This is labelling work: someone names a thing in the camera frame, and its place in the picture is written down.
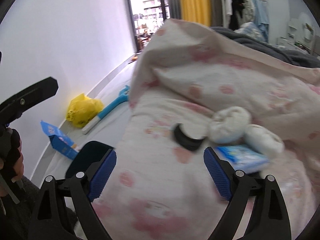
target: blue package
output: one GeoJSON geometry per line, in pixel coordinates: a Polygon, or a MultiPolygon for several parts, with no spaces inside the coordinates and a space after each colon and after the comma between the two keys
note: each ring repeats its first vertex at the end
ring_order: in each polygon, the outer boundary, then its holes
{"type": "Polygon", "coordinates": [[[76,144],[58,127],[44,121],[41,121],[40,124],[43,132],[49,137],[52,148],[69,159],[74,160],[78,154],[78,152],[74,150],[76,144]]]}
{"type": "Polygon", "coordinates": [[[228,161],[234,170],[242,170],[247,174],[262,171],[270,160],[263,154],[257,153],[247,145],[216,147],[220,159],[228,161]]]}

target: baseboard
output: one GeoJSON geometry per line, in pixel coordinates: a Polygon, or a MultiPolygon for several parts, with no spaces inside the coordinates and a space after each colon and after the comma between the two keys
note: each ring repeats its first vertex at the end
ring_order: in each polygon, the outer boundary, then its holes
{"type": "MultiPolygon", "coordinates": [[[[95,98],[101,91],[104,89],[106,85],[109,84],[111,80],[115,78],[116,75],[120,73],[121,70],[123,70],[132,60],[132,57],[134,55],[130,56],[127,60],[125,60],[123,63],[121,63],[118,67],[116,67],[113,71],[111,71],[108,75],[106,75],[98,84],[95,85],[95,87],[87,94],[90,98],[95,98]]],[[[61,125],[59,126],[61,131],[65,134],[67,134],[73,127],[70,125],[70,122],[67,122],[67,120],[64,120],[61,125]]],[[[44,175],[50,165],[50,162],[52,161],[54,155],[56,153],[56,150],[52,148],[51,144],[48,143],[46,148],[41,154],[40,159],[38,160],[36,167],[34,168],[30,180],[33,184],[40,187],[44,175]]]]}

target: metal screw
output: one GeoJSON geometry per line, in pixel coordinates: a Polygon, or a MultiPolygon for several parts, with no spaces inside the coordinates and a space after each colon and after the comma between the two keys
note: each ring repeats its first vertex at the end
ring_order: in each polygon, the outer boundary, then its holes
{"type": "Polygon", "coordinates": [[[274,181],[274,180],[275,180],[275,177],[272,176],[272,175],[268,175],[267,179],[270,180],[270,181],[274,181]]]}
{"type": "Polygon", "coordinates": [[[52,176],[47,176],[46,178],[45,178],[45,181],[46,182],[50,182],[50,181],[52,181],[53,180],[53,177],[52,176]]]}
{"type": "Polygon", "coordinates": [[[243,177],[244,176],[244,172],[243,171],[236,171],[236,175],[238,176],[238,177],[243,177]]]}
{"type": "Polygon", "coordinates": [[[78,173],[76,174],[76,177],[77,177],[78,179],[83,178],[83,177],[84,177],[84,172],[82,172],[82,171],[78,172],[78,173]]]}

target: bed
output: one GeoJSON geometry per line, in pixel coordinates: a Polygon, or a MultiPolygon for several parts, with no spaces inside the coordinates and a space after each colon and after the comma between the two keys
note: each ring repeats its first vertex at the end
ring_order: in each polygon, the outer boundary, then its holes
{"type": "MultiPolygon", "coordinates": [[[[138,59],[117,165],[92,204],[112,239],[208,239],[228,204],[203,162],[204,149],[214,145],[206,141],[189,152],[171,129],[183,123],[190,137],[201,138],[212,114],[229,106],[246,108],[253,123],[285,141],[285,152],[261,176],[276,177],[295,239],[319,203],[319,78],[319,68],[285,63],[196,23],[167,20],[138,59]]],[[[79,225],[76,233],[85,238],[79,225]]]]}

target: cardboard box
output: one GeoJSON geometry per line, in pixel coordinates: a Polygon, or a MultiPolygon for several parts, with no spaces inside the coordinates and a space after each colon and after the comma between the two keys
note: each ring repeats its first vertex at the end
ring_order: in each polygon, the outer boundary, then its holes
{"type": "Polygon", "coordinates": [[[74,150],[76,144],[65,135],[58,127],[41,121],[43,132],[49,137],[53,149],[62,153],[71,160],[77,156],[78,152],[74,150]]]}

